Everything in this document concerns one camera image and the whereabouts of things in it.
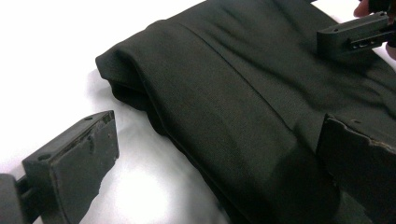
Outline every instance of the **white table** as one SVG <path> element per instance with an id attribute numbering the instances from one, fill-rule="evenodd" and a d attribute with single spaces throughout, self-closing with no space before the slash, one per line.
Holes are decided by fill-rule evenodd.
<path id="1" fill-rule="evenodd" d="M 0 173 L 22 177 L 28 155 L 78 120 L 114 110 L 120 158 L 81 223 L 227 223 L 199 173 L 144 112 L 112 96 L 94 63 L 121 40 L 199 2 L 2 1 Z M 357 4 L 315 3 L 338 21 L 353 19 Z"/>

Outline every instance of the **dark green fabric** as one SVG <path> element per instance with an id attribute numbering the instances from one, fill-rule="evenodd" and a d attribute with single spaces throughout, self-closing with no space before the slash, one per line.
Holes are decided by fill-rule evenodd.
<path id="1" fill-rule="evenodd" d="M 208 0 L 96 63 L 115 97 L 146 110 L 185 153 L 234 223 L 368 223 L 315 149 L 325 113 L 396 130 L 396 75 L 371 51 L 319 58 L 316 31 L 333 24 L 304 0 Z"/>

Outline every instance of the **black fabric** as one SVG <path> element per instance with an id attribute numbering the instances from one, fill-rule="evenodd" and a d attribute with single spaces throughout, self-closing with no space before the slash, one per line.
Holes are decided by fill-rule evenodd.
<path id="1" fill-rule="evenodd" d="M 319 58 L 316 31 L 334 21 L 309 2 L 208 0 L 96 59 L 234 223 L 369 223 L 315 149 L 325 113 L 393 133 L 396 75 L 371 51 Z"/>
<path id="2" fill-rule="evenodd" d="M 391 0 L 369 0 L 371 12 L 388 11 Z"/>

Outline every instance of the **black clamp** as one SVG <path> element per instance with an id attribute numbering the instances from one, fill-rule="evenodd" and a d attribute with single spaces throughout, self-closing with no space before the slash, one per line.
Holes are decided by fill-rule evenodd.
<path id="1" fill-rule="evenodd" d="M 118 157 L 113 111 L 80 120 L 23 160 L 26 176 L 0 174 L 0 223 L 79 223 Z"/>
<path id="2" fill-rule="evenodd" d="M 317 154 L 375 224 L 396 223 L 396 139 L 356 119 L 327 115 Z"/>
<path id="3" fill-rule="evenodd" d="M 331 26 L 317 32 L 317 51 L 325 58 L 333 58 L 380 47 L 388 42 L 396 47 L 396 25 L 389 24 L 385 12 L 377 12 L 354 21 Z"/>

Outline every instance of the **white surface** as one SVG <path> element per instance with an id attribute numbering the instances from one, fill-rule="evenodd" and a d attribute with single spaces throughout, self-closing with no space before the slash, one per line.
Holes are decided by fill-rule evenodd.
<path id="1" fill-rule="evenodd" d="M 196 170 L 145 113 L 114 99 L 94 63 L 114 44 L 199 2 L 1 1 L 0 173 L 21 177 L 25 157 L 78 120 L 112 109 L 120 158 L 82 223 L 226 222 Z M 357 4 L 316 6 L 345 21 Z"/>

